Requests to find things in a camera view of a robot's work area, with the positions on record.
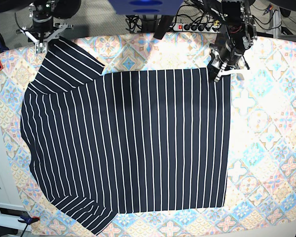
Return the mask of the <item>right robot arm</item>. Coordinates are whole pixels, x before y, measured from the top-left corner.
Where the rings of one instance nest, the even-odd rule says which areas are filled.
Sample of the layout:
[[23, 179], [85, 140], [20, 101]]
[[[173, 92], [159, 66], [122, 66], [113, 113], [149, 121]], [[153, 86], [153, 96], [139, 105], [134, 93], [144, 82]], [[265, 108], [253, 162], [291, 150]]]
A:
[[47, 53], [49, 42], [59, 38], [59, 35], [73, 25], [67, 23], [55, 23], [56, 7], [60, 6], [59, 0], [36, 0], [29, 5], [31, 27], [18, 26], [17, 34], [24, 34], [35, 46], [35, 53]]

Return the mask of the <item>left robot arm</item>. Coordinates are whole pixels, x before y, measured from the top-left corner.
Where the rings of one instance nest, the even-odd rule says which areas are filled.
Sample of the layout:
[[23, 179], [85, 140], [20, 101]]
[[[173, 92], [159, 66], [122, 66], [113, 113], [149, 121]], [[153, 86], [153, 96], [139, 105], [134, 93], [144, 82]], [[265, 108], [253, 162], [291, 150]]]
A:
[[214, 82], [220, 81], [226, 70], [238, 69], [239, 60], [257, 40], [256, 25], [247, 0], [223, 0], [221, 5], [227, 38], [222, 46], [210, 44], [211, 61], [207, 68]]

